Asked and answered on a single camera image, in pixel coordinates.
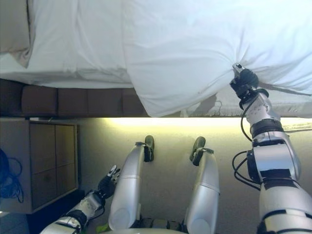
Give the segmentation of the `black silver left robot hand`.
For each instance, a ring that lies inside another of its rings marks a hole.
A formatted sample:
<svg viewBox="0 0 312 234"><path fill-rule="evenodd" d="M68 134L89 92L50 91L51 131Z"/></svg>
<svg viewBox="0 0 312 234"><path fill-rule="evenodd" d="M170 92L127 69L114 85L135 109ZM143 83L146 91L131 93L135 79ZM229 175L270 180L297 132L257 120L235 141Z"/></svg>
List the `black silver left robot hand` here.
<svg viewBox="0 0 312 234"><path fill-rule="evenodd" d="M99 182L98 190L104 199L108 199L114 194L119 176L120 168L113 165L108 174Z"/></svg>

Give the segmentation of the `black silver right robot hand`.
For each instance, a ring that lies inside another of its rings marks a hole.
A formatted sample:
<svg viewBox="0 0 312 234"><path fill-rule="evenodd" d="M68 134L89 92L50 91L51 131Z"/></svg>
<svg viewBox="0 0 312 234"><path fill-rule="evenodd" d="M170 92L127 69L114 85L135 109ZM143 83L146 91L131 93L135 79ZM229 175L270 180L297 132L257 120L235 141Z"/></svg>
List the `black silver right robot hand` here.
<svg viewBox="0 0 312 234"><path fill-rule="evenodd" d="M238 98L245 100L251 96L258 87L258 77L253 71L243 67L239 63L233 65L233 70L234 78L230 82L230 86L235 91Z"/></svg>

